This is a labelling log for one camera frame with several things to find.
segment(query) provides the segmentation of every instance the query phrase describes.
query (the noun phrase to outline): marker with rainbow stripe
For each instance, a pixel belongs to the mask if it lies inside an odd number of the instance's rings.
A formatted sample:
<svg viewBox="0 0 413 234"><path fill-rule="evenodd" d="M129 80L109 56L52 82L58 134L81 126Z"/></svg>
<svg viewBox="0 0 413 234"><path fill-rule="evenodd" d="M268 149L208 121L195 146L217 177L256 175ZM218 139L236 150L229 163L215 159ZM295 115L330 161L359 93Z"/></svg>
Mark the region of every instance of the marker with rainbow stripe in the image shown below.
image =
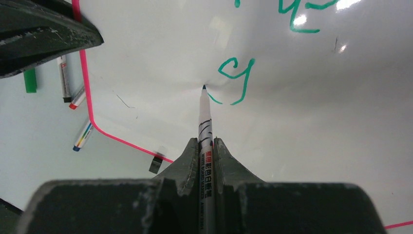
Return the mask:
<svg viewBox="0 0 413 234"><path fill-rule="evenodd" d="M75 141L75 145L73 146L74 151L77 152L83 147L83 145L86 143L87 139L89 138L90 132L93 130L93 128L94 127L92 123L90 122L90 120L88 120L82 132L80 133L79 138L77 139L77 141Z"/></svg>

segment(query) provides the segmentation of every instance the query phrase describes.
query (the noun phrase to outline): whiteboard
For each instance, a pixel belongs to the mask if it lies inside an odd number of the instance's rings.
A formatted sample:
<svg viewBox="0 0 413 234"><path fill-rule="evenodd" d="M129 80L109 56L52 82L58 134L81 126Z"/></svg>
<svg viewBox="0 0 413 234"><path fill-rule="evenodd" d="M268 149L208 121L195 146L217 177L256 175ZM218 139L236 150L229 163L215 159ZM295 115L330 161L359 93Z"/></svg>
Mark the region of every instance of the whiteboard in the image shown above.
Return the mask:
<svg viewBox="0 0 413 234"><path fill-rule="evenodd" d="M197 136L206 84L214 135L260 178L353 182L385 224L413 215L413 1L80 8L105 41L86 51L83 72L91 121L107 136L175 160Z"/></svg>

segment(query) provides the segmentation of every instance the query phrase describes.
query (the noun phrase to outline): marker cap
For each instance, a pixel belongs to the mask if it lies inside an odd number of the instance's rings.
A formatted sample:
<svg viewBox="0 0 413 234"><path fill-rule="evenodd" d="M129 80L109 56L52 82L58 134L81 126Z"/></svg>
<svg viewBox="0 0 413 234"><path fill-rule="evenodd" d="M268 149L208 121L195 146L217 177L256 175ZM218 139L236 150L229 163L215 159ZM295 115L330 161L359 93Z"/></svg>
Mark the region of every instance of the marker cap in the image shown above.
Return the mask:
<svg viewBox="0 0 413 234"><path fill-rule="evenodd" d="M77 106L74 105L73 103L70 103L69 107L70 107L70 109L73 109L73 110L77 108Z"/></svg>

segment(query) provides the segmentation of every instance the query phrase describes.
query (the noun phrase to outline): green object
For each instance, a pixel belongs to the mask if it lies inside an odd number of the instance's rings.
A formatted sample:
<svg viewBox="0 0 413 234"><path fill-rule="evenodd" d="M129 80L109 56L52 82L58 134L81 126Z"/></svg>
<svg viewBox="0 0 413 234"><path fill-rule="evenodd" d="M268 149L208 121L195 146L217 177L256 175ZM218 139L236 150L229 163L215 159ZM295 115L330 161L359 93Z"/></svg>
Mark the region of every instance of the green object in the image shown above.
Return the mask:
<svg viewBox="0 0 413 234"><path fill-rule="evenodd" d="M36 92L38 83L36 82L36 72L35 69L30 69L23 72L24 75L24 85L26 86L26 93L32 94Z"/></svg>

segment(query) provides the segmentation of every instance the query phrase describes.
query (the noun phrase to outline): green drawn mark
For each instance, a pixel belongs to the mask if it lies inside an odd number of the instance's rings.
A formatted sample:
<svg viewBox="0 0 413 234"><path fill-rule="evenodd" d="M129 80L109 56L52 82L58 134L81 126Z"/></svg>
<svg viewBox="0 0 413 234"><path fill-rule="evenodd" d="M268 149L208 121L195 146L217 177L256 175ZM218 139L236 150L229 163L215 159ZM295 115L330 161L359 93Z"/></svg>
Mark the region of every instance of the green drawn mark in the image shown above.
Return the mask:
<svg viewBox="0 0 413 234"><path fill-rule="evenodd" d="M255 58L250 59L250 61L249 61L249 63L248 63L248 67L247 67L243 72L239 73L239 74L236 75L236 76L231 76L231 75L229 75L229 74L227 74L227 73L225 73L225 72L222 71L222 69L223 69L225 66L227 66L227 65L228 65L230 62L232 62L232 61L234 62L233 68L237 68L237 67L238 67L238 60L237 60L237 58L234 57L234 58L228 59L228 60L225 61L223 64L221 64L220 68L218 68L218 72L221 73L222 75L230 78L230 79L236 79L236 78L238 78L238 77L240 77L240 76L245 75L244 87L243 87L243 94L241 95L241 98L240 98L238 101L236 101L236 102L234 102L234 103L231 104L231 105L233 106L233 105L236 105L236 104L242 102L242 101L244 100L244 98L245 98L246 89L247 89L247 86L248 86L249 74L250 74L250 72L251 72L252 65L254 65L254 63L255 63ZM210 97L214 102L216 102L216 103L218 103L218 104L222 104L222 102L216 100L211 94L208 93L208 95L209 95L209 97Z"/></svg>
<svg viewBox="0 0 413 234"><path fill-rule="evenodd" d="M324 10L325 8L332 6L334 4L336 4L338 2L338 0L332 0L329 1L326 4L323 5L319 5L319 4L313 4L310 2L307 2L305 4L305 8L306 9L316 9L316 10ZM294 0L294 2L288 6L287 8L283 9L283 0L279 0L278 1L278 12L281 14L286 14L287 12L292 11L291 13L291 18L290 18L290 29L293 32L297 32L297 33L318 33L320 30L319 29L299 29L299 28L295 28L294 27L294 20L296 19L296 15L297 15L297 11L298 11L298 7L301 3L301 0Z"/></svg>

